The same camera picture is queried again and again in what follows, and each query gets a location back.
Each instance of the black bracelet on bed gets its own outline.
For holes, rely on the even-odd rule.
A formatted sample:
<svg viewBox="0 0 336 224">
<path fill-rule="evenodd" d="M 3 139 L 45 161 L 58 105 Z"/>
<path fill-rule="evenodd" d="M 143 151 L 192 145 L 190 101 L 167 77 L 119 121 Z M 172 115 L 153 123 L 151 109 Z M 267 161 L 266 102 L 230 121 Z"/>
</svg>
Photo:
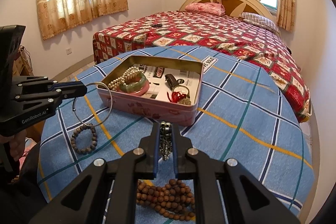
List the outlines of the black bracelet on bed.
<svg viewBox="0 0 336 224">
<path fill-rule="evenodd" d="M 76 128 L 75 131 L 73 132 L 72 136 L 71 136 L 71 146 L 73 148 L 73 150 L 77 153 L 77 154 L 82 154 L 85 155 L 86 153 L 90 154 L 93 150 L 96 149 L 97 146 L 97 134 L 96 134 L 96 129 L 93 126 L 93 124 L 89 123 L 90 125 L 92 125 L 91 127 L 88 127 L 86 125 L 81 125 L 80 127 Z M 78 137 L 78 135 L 83 132 L 86 129 L 91 129 L 91 133 L 92 133 L 92 144 L 84 149 L 79 149 L 77 148 L 76 145 L 76 138 Z"/>
</svg>

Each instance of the metal bolt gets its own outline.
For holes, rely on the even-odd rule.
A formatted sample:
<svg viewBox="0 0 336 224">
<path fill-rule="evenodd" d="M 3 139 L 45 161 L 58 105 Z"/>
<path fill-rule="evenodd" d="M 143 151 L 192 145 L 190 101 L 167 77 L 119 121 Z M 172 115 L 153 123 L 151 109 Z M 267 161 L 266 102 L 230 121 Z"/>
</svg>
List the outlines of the metal bolt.
<svg viewBox="0 0 336 224">
<path fill-rule="evenodd" d="M 104 160 L 103 159 L 95 159 L 94 161 L 93 161 L 93 164 L 95 165 L 95 166 L 97 166 L 97 167 L 99 167 L 99 166 L 102 166 L 103 164 L 104 164 Z"/>
<path fill-rule="evenodd" d="M 144 153 L 144 150 L 141 147 L 138 147 L 133 150 L 133 153 L 137 156 L 140 156 Z"/>
<path fill-rule="evenodd" d="M 188 154 L 191 156 L 195 156 L 198 154 L 198 150 L 196 148 L 189 148 L 188 149 Z"/>
<path fill-rule="evenodd" d="M 236 159 L 230 158 L 227 161 L 227 164 L 231 167 L 235 167 L 238 165 L 238 161 Z"/>
</svg>

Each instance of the wooden headboard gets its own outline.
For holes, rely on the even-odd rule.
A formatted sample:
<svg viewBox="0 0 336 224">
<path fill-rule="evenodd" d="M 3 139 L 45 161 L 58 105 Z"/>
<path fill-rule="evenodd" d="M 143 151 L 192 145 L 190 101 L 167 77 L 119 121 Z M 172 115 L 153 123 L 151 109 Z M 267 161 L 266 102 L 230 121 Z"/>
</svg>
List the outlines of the wooden headboard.
<svg viewBox="0 0 336 224">
<path fill-rule="evenodd" d="M 213 0 L 186 0 L 180 8 L 184 10 L 190 3 L 205 3 L 213 2 Z M 258 0 L 222 0 L 222 4 L 225 7 L 225 14 L 233 17 L 239 17 L 242 12 L 249 12 L 264 16 L 274 21 L 274 17 L 269 10 Z"/>
</svg>

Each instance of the green jade bangle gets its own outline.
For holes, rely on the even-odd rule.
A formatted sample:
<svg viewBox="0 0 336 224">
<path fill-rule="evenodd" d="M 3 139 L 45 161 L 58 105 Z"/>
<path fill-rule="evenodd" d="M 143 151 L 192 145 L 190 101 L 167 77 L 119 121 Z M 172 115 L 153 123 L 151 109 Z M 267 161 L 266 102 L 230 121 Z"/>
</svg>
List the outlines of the green jade bangle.
<svg viewBox="0 0 336 224">
<path fill-rule="evenodd" d="M 145 83 L 146 83 L 146 77 L 144 76 L 144 74 L 141 72 L 140 73 L 141 78 L 138 82 L 134 82 L 134 83 L 123 83 L 119 86 L 120 90 L 126 93 L 133 93 L 133 92 L 137 92 L 139 90 L 141 90 Z"/>
</svg>

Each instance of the electrical outlet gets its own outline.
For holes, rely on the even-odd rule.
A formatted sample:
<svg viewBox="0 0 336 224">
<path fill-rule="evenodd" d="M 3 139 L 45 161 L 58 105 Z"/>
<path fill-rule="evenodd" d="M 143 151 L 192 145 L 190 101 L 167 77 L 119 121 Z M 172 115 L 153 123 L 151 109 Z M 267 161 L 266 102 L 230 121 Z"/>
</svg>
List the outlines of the electrical outlet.
<svg viewBox="0 0 336 224">
<path fill-rule="evenodd" d="M 71 48 L 66 48 L 65 52 L 67 53 L 67 55 L 69 55 L 70 53 L 72 53 Z"/>
</svg>

